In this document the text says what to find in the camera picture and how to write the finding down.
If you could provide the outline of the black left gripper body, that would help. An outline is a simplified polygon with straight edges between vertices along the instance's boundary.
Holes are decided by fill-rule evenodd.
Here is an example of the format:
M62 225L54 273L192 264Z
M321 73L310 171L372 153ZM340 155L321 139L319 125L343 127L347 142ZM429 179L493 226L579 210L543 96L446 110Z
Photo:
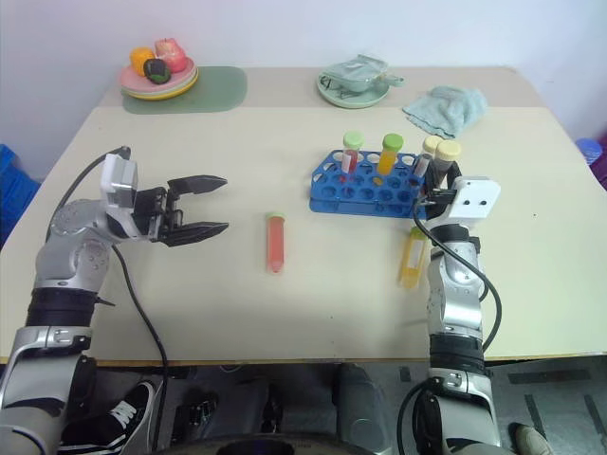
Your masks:
M172 187L138 191L132 218L138 231L151 242L180 242L183 211L180 193Z

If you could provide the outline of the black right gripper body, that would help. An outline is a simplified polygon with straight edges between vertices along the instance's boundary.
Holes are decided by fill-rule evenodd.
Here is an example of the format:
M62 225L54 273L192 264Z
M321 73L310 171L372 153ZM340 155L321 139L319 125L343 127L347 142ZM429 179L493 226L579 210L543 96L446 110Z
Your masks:
M454 201L456 193L455 189L431 189L419 194L415 200L415 216L418 219L437 218Z

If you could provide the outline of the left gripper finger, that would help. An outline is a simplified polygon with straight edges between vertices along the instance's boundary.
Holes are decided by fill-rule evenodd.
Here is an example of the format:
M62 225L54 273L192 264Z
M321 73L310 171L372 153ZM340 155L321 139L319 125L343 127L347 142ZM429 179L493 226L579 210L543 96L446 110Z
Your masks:
M168 181L170 192L178 198L182 194L201 194L215 191L227 184L223 177L215 175L192 175Z
M197 222L164 229L160 234L160 242L168 247L185 246L210 239L229 227L222 222Z

